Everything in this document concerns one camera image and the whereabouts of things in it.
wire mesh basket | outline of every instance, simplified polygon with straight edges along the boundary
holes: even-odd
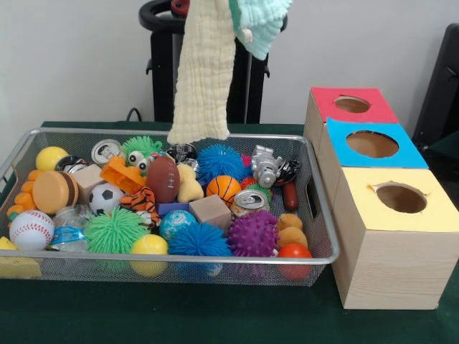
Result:
[[[167,147],[167,132],[91,130],[69,128],[40,128],[25,134],[0,168],[3,177],[0,195],[1,236],[8,237],[6,210],[13,205],[31,170],[35,168],[35,157],[41,149],[56,145],[70,154],[91,161],[92,147],[100,140],[112,138],[124,142],[135,135],[148,135]],[[198,151],[219,140],[206,139],[194,144]],[[255,145],[273,148],[276,156],[296,159],[301,169],[296,177],[299,208],[297,215],[303,221],[303,230],[308,238],[311,259],[287,259],[271,257],[195,257],[178,255],[142,254],[95,254],[51,251],[0,250],[1,266],[10,267],[13,262],[32,258],[39,265],[33,278],[39,280],[107,281],[107,282],[168,282],[209,283],[226,285],[303,285],[311,286],[323,268],[339,255],[336,232],[331,219],[323,184],[318,172],[312,145],[300,136],[293,135],[245,135],[235,134],[223,142],[237,151],[250,155]],[[280,216],[287,212],[283,206],[281,188],[273,188],[271,212]],[[147,278],[135,273],[133,262],[167,265],[157,277]],[[310,272],[305,279],[286,279],[280,265],[307,265]],[[0,277],[18,277],[3,274]]]

dark cable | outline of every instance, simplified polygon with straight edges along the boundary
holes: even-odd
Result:
[[[138,108],[133,107],[132,109],[129,110],[128,117],[126,118],[126,121],[128,122],[131,119],[131,116],[133,113],[137,114],[137,118],[139,122],[142,122],[142,116]]]

green tablecloth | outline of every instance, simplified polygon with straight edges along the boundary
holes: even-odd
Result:
[[[300,125],[230,130],[303,133]],[[2,280],[0,290],[0,343],[459,343],[459,269],[435,311],[343,310],[330,267],[311,288]]]

white towel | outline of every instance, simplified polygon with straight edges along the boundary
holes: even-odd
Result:
[[[235,59],[228,0],[190,1],[176,85],[170,144],[224,140],[227,98]]]

purple spiky ball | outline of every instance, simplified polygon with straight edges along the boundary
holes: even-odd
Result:
[[[271,257],[278,249],[278,219],[266,210],[235,220],[228,230],[228,244],[236,257]]]

